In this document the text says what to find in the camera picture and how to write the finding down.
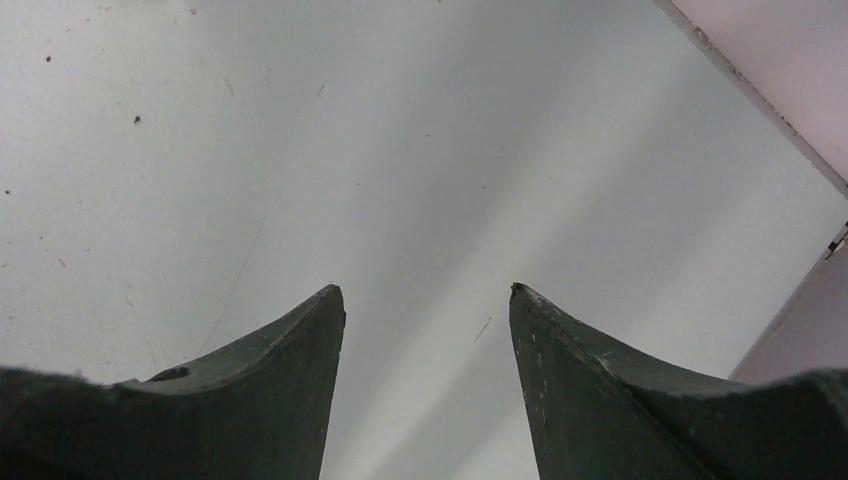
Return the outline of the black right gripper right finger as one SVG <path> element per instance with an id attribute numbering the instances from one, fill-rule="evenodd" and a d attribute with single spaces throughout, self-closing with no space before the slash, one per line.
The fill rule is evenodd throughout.
<path id="1" fill-rule="evenodd" d="M 681 368 L 517 283 L 509 325 L 543 479 L 843 479 L 847 374 L 759 386 Z"/>

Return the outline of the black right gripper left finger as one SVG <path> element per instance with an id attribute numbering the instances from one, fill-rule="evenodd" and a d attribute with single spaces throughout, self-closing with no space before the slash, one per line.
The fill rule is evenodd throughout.
<path id="1" fill-rule="evenodd" d="M 5 479 L 316 479 L 346 314 L 329 285 L 146 380 L 5 367 Z"/>

